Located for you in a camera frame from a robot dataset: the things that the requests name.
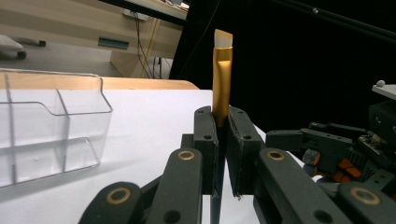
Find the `white table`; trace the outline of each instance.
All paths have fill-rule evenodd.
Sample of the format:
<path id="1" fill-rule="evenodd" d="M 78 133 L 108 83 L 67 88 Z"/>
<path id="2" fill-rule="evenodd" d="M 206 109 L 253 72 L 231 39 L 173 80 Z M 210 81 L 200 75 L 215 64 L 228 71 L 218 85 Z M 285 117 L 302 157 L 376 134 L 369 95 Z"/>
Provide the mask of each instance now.
<path id="1" fill-rule="evenodd" d="M 105 186 L 133 182 L 143 187 L 160 176 L 183 133 L 193 133 L 193 113 L 212 104 L 212 91 L 104 90 L 114 111 L 102 164 L 0 189 L 2 224 L 75 224 Z M 265 139 L 264 132 L 258 130 Z M 203 221 L 209 223 L 204 196 Z M 233 197 L 225 170 L 220 223 L 259 223 L 253 197 Z"/>

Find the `transparent acrylic box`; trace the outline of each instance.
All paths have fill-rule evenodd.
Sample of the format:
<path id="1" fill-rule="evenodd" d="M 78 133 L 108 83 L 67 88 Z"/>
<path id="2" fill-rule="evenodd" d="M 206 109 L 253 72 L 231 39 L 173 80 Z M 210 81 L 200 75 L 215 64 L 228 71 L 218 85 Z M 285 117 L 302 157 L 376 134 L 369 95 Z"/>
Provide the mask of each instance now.
<path id="1" fill-rule="evenodd" d="M 0 69 L 0 188 L 100 164 L 112 108 L 97 75 Z"/>

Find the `black curtain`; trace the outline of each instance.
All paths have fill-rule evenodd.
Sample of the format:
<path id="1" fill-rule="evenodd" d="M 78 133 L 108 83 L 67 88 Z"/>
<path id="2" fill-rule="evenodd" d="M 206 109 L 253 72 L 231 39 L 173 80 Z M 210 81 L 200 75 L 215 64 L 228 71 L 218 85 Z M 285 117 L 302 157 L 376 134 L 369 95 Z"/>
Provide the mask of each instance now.
<path id="1" fill-rule="evenodd" d="M 372 86 L 380 79 L 396 84 L 391 41 L 273 1 L 206 0 L 206 7 L 194 7 L 200 1 L 191 3 L 195 27 L 183 30 L 170 78 L 210 90 L 214 29 L 232 33 L 231 105 L 265 132 L 311 121 L 367 129 L 368 106 L 388 100 Z"/>

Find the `gold tube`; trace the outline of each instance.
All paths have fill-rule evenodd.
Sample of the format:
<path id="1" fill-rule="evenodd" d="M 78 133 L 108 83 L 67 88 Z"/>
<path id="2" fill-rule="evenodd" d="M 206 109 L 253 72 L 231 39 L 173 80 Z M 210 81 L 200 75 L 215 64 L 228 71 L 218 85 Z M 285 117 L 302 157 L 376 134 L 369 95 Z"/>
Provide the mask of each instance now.
<path id="1" fill-rule="evenodd" d="M 218 127 L 223 127 L 229 113 L 232 64 L 233 47 L 214 48 L 212 114 Z"/>

